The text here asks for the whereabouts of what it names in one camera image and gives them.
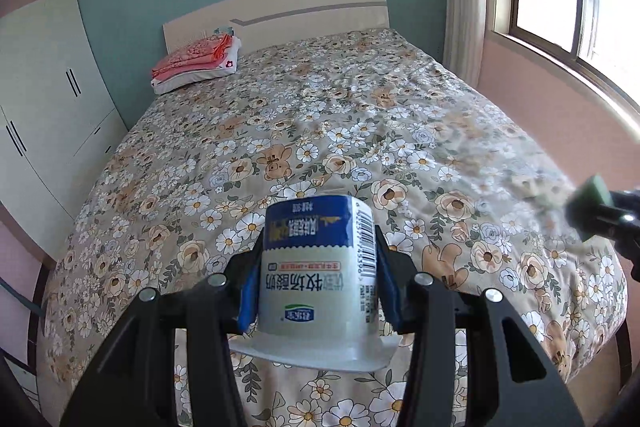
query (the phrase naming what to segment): metal bolt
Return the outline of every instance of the metal bolt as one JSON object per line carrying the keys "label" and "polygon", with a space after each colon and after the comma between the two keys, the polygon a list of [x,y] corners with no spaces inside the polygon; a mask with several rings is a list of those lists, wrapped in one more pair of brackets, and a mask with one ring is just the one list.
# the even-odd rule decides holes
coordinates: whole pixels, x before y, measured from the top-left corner
{"label": "metal bolt", "polygon": [[226,277],[223,273],[214,273],[207,279],[207,282],[211,286],[224,286],[226,284]]}
{"label": "metal bolt", "polygon": [[488,301],[491,301],[491,302],[500,302],[502,300],[502,293],[500,292],[500,290],[497,290],[495,288],[489,288],[484,293],[484,296],[487,298]]}
{"label": "metal bolt", "polygon": [[420,272],[415,274],[414,281],[420,286],[431,286],[433,284],[433,276],[427,272]]}
{"label": "metal bolt", "polygon": [[138,294],[138,299],[143,302],[149,302],[156,298],[156,290],[153,288],[145,288]]}

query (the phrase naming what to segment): floral bedsheet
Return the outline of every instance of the floral bedsheet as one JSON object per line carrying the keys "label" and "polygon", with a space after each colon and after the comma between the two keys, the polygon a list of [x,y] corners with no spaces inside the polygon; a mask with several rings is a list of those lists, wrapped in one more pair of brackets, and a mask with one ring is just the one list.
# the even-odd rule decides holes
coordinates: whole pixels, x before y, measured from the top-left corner
{"label": "floral bedsheet", "polygon": [[[160,96],[118,147],[47,285],[40,356],[70,394],[140,288],[178,291],[222,271],[275,201],[348,193],[391,248],[451,288],[499,288],[568,379],[626,312],[610,243],[582,244],[564,221],[572,188],[500,109],[393,30],[267,48],[239,73]],[[393,427],[412,341],[364,375],[233,354],[249,425]],[[181,331],[177,344],[190,425]],[[466,404],[463,331],[456,344],[453,423]]]}

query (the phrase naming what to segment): cabinet handle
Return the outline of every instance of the cabinet handle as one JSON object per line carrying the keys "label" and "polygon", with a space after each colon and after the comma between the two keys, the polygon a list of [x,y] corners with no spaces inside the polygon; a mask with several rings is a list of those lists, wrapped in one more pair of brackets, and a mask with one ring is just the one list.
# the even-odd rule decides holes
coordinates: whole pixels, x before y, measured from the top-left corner
{"label": "cabinet handle", "polygon": [[82,91],[80,90],[80,86],[78,86],[78,82],[76,82],[76,76],[74,75],[74,70],[69,68],[69,73],[71,73],[71,78],[74,80],[74,84],[76,84],[76,89],[78,90],[78,94],[82,94]]}
{"label": "cabinet handle", "polygon": [[74,95],[76,96],[76,98],[78,97],[78,93],[76,93],[76,88],[74,87],[74,83],[71,82],[71,77],[69,76],[69,72],[65,71],[66,74],[66,79],[69,81],[69,86],[71,86],[71,89],[74,90]]}
{"label": "cabinet handle", "polygon": [[11,124],[11,127],[14,130],[15,137],[17,137],[17,139],[20,142],[20,145],[22,145],[22,148],[24,149],[24,151],[27,152],[27,147],[24,146],[24,143],[22,142],[22,138],[20,138],[20,135],[18,134],[18,130],[15,128],[14,121],[10,120],[9,123]]}
{"label": "cabinet handle", "polygon": [[18,144],[15,142],[15,138],[14,135],[11,134],[11,131],[9,131],[9,126],[5,125],[4,128],[6,129],[7,133],[9,133],[9,136],[11,137],[11,141],[14,142],[15,148],[18,150],[18,154],[20,156],[24,156],[24,154],[22,154],[22,151],[20,150],[20,148],[18,147]]}

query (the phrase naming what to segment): headboard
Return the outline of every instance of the headboard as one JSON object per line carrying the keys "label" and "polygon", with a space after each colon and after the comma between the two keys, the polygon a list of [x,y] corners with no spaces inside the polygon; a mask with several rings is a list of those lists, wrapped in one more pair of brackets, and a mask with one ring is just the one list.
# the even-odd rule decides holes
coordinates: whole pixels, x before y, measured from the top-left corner
{"label": "headboard", "polygon": [[165,23],[167,52],[219,26],[233,27],[244,55],[300,39],[389,28],[389,15],[386,0],[223,0]]}

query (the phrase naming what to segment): blue and green logo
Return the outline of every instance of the blue and green logo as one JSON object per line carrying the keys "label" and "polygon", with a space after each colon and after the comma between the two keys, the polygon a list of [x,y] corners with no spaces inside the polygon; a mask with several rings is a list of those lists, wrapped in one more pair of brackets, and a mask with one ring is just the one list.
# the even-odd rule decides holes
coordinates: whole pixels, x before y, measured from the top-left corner
{"label": "blue and green logo", "polygon": [[284,318],[293,322],[311,322],[314,308],[308,304],[288,304],[284,306]]}

